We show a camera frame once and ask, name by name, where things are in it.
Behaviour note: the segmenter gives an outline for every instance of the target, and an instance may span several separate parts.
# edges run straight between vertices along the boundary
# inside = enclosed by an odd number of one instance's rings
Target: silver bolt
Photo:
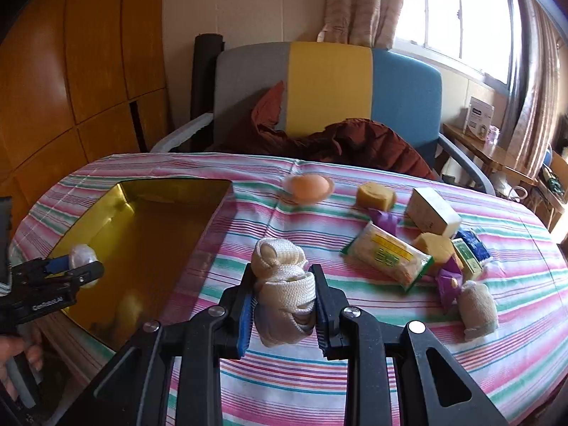
[[[160,322],[157,320],[151,320],[150,322],[146,322],[142,328],[146,333],[154,333],[158,330],[158,328],[160,328]]]
[[[421,334],[426,331],[426,326],[421,321],[413,320],[408,324],[408,329],[413,333]]]
[[[357,318],[361,315],[361,310],[358,307],[349,306],[342,310],[345,317]]]
[[[225,308],[223,306],[211,306],[207,311],[212,317],[221,317],[222,315],[225,315]]]

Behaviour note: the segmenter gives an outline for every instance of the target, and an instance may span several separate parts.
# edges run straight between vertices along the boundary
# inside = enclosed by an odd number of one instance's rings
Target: tablecloth
[[[334,194],[316,206],[290,203],[282,181],[303,173],[330,177]],[[47,256],[67,229],[116,182],[171,176],[230,179],[237,200],[237,215],[198,291],[197,304],[186,309],[188,318],[217,303],[225,288],[239,283],[258,239],[283,237],[301,246],[310,263],[320,263],[329,284],[343,289],[351,304],[391,324],[402,326],[415,319],[427,324],[512,424],[541,404],[568,371],[568,270],[539,219],[520,204],[410,176],[275,157],[112,155],[67,176],[42,196],[15,234],[12,262]],[[393,211],[400,214],[413,187],[434,187],[461,215],[462,226],[476,231],[495,258],[481,281],[497,303],[496,332],[466,343],[457,311],[442,313],[431,281],[422,279],[404,295],[386,276],[340,253],[368,220],[354,206],[357,186],[368,181],[396,191]],[[403,236],[417,235],[410,220],[403,224]],[[183,282],[182,278],[172,296],[178,306],[184,305],[184,296],[196,292],[184,289]],[[100,368],[112,352],[96,347],[80,329],[68,327],[65,319],[52,317],[51,324],[61,326],[64,333],[58,349],[83,355],[82,362],[68,355],[68,364],[75,371],[81,371],[84,361]],[[179,365],[171,383],[170,424],[174,424],[178,370]],[[221,371],[227,425],[343,424],[346,363],[324,360],[315,335],[297,345],[268,349],[254,331],[246,356],[241,361],[224,361]],[[398,424],[395,388],[392,380],[391,401]]]

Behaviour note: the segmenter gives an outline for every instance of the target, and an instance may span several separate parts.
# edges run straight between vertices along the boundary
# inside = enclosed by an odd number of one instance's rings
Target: window
[[[441,54],[455,59],[506,86],[511,4],[512,0],[404,0],[395,47],[400,47],[400,40],[410,41],[424,50],[425,57]]]

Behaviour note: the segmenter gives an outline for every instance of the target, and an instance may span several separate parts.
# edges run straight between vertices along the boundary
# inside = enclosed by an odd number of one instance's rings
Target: white strap
[[[260,239],[251,259],[258,304],[255,326],[265,346],[294,344],[312,334],[316,286],[304,251],[289,240]]]

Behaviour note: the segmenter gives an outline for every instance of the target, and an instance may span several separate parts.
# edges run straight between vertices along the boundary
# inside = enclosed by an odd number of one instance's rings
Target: human hand
[[[32,339],[33,344],[26,349],[23,339],[0,336],[0,381],[14,400],[18,397],[18,392],[8,377],[5,363],[10,357],[25,351],[28,362],[37,371],[41,370],[43,366],[42,334],[36,326],[32,327]]]

